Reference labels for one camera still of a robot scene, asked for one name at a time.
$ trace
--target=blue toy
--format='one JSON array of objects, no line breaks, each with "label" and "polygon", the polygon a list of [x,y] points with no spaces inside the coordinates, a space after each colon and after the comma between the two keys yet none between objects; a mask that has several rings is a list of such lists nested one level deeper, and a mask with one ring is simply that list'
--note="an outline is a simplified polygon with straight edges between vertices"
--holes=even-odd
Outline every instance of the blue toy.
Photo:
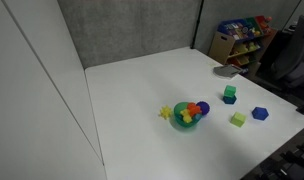
[{"label": "blue toy", "polygon": [[196,115],[193,117],[193,121],[199,121],[201,118],[202,118],[202,114],[196,114]]},{"label": "blue toy", "polygon": [[196,104],[197,106],[201,107],[202,115],[205,116],[210,111],[210,105],[204,101],[200,101]]},{"label": "blue toy", "polygon": [[269,116],[269,113],[265,108],[256,107],[252,111],[252,115],[254,119],[264,121]]},{"label": "blue toy", "polygon": [[223,101],[225,104],[234,104],[236,99],[237,99],[236,96],[233,96],[233,97],[224,96],[223,97]]}]

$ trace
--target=purple toy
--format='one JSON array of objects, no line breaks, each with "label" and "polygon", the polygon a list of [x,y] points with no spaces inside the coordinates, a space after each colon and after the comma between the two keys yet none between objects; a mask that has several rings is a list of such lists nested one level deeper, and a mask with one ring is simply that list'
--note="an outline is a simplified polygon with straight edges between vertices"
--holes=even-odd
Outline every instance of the purple toy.
[{"label": "purple toy", "polygon": [[269,116],[269,113],[265,108],[256,107],[252,111],[252,115],[254,119],[264,121]]},{"label": "purple toy", "polygon": [[210,111],[210,106],[208,103],[204,102],[204,101],[200,101],[196,104],[197,106],[201,107],[201,111],[202,111],[202,115],[205,116],[206,114],[209,113]]}]

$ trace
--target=toy block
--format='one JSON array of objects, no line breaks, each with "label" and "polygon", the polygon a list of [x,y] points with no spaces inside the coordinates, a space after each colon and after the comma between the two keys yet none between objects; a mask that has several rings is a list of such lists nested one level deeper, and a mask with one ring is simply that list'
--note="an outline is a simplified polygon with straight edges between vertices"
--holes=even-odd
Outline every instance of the toy block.
[{"label": "toy block", "polygon": [[160,116],[163,117],[165,120],[170,118],[172,115],[172,109],[169,106],[164,106],[160,110]]},{"label": "toy block", "polygon": [[225,104],[234,104],[236,99],[237,99],[236,96],[233,96],[233,97],[224,96],[223,97],[223,101]]},{"label": "toy block", "polygon": [[193,117],[195,114],[202,113],[201,107],[197,106],[195,103],[189,103],[187,108],[190,111],[190,116],[191,117]]},{"label": "toy block", "polygon": [[265,108],[256,107],[252,111],[252,115],[254,119],[264,121],[269,116],[269,113]]},{"label": "toy block", "polygon": [[245,123],[245,119],[246,119],[245,115],[239,112],[235,112],[230,122],[238,127],[242,127],[243,124]]},{"label": "toy block", "polygon": [[201,107],[202,115],[205,116],[210,111],[210,105],[204,101],[200,101],[196,104]]},{"label": "toy block", "polygon": [[192,119],[193,121],[199,121],[202,118],[202,114],[196,114]]},{"label": "toy block", "polygon": [[224,96],[233,97],[236,92],[236,87],[227,85],[224,90]]},{"label": "toy block", "polygon": [[192,122],[192,118],[190,116],[190,111],[188,109],[184,109],[183,111],[181,111],[181,115],[183,116],[183,121],[185,123],[191,123]]}]

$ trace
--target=yellow toy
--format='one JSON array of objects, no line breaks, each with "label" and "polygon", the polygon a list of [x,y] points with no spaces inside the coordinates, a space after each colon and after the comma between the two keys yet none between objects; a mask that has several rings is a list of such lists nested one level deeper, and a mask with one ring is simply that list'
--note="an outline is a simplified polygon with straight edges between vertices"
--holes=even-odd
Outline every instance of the yellow toy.
[{"label": "yellow toy", "polygon": [[183,121],[185,123],[191,123],[192,122],[192,118],[190,116],[190,111],[188,109],[184,109],[180,112],[180,114],[183,116]]},{"label": "yellow toy", "polygon": [[171,115],[172,115],[172,109],[169,108],[169,106],[164,106],[160,110],[160,116],[163,117],[165,120],[170,118]]},{"label": "yellow toy", "polygon": [[260,36],[261,35],[261,32],[260,31],[255,31],[254,32],[254,36]]}]

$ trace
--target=wooden shelf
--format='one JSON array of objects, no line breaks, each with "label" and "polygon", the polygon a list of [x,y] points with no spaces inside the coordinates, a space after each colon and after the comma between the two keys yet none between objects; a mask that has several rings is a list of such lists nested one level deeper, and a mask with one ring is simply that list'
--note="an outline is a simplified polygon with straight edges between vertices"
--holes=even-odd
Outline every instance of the wooden shelf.
[{"label": "wooden shelf", "polygon": [[248,53],[251,53],[251,52],[255,52],[259,49],[261,49],[261,48],[257,48],[257,49],[252,50],[252,51],[246,51],[246,52],[242,52],[242,53],[238,53],[238,54],[233,54],[233,55],[228,56],[228,59],[238,57],[238,56],[241,56],[241,55],[244,55],[244,54],[248,54]]}]

